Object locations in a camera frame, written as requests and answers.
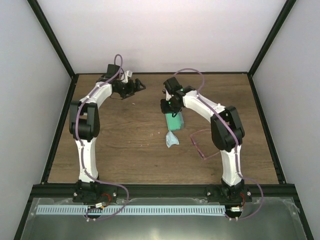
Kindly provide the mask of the blue green glasses case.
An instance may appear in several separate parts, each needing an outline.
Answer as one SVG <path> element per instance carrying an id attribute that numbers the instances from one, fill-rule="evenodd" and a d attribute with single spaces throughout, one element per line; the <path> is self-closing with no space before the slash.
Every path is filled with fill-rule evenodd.
<path id="1" fill-rule="evenodd" d="M 166 113 L 165 119 L 169 131 L 178 131 L 184 127 L 184 119 L 181 112 L 179 112 L 175 117 L 173 117 L 171 113 Z"/>

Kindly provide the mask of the light blue cleaning cloth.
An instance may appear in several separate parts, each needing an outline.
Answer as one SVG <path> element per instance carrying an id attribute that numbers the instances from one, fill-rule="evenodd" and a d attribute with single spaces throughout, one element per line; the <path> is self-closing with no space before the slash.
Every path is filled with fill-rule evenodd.
<path id="1" fill-rule="evenodd" d="M 172 131 L 168 131 L 168 133 L 166 134 L 165 143 L 168 148 L 170 148 L 172 145 L 180 144 L 178 138 L 173 134 Z"/>

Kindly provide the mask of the pink transparent sunglasses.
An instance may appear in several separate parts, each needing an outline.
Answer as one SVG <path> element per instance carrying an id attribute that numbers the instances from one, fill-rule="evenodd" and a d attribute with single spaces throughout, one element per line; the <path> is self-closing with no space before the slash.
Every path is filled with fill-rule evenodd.
<path id="1" fill-rule="evenodd" d="M 209 128 L 198 130 L 190 134 L 190 140 L 203 160 L 209 160 L 217 156 L 220 151 L 213 144 L 212 133 Z"/>

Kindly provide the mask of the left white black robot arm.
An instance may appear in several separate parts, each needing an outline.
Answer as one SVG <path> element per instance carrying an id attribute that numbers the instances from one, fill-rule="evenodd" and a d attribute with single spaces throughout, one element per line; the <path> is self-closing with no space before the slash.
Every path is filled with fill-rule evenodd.
<path id="1" fill-rule="evenodd" d="M 146 89 L 139 79 L 132 79 L 133 72 L 123 71 L 119 65 L 109 64 L 107 72 L 95 83 L 93 89 L 69 106 L 69 132 L 75 139 L 79 159 L 78 180 L 92 183 L 98 180 L 96 166 L 96 141 L 100 133 L 99 108 L 103 102 L 119 94 L 122 100 Z"/>

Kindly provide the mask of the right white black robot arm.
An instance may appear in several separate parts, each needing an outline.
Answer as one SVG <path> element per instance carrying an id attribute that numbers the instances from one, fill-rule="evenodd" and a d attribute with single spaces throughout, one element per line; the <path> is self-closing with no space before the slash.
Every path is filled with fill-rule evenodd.
<path id="1" fill-rule="evenodd" d="M 211 139 L 222 158 L 223 198 L 229 202 L 240 196 L 237 186 L 243 180 L 240 151 L 245 130 L 234 106 L 223 106 L 202 96 L 194 87 L 183 87 L 175 77 L 164 83 L 165 98 L 160 101 L 161 111 L 175 118 L 182 108 L 190 109 L 210 123 Z"/>

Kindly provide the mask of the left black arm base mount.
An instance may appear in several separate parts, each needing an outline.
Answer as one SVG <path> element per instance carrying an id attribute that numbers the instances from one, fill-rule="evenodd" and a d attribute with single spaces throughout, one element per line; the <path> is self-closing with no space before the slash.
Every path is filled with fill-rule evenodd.
<path id="1" fill-rule="evenodd" d="M 117 191 L 118 188 L 113 185 L 79 180 L 75 183 L 72 200 L 74 203 L 83 204 L 114 203 L 117 199 Z"/>

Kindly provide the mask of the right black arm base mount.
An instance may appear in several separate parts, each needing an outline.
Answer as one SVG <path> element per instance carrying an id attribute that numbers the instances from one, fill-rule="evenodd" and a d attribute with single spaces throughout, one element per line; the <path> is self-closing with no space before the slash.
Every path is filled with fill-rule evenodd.
<path id="1" fill-rule="evenodd" d="M 243 201 L 252 202 L 252 197 L 247 195 L 248 189 L 245 188 L 244 181 L 229 186 L 222 182 L 221 184 L 210 184 L 205 187 L 204 194 L 209 202 L 226 204 L 240 204 Z"/>

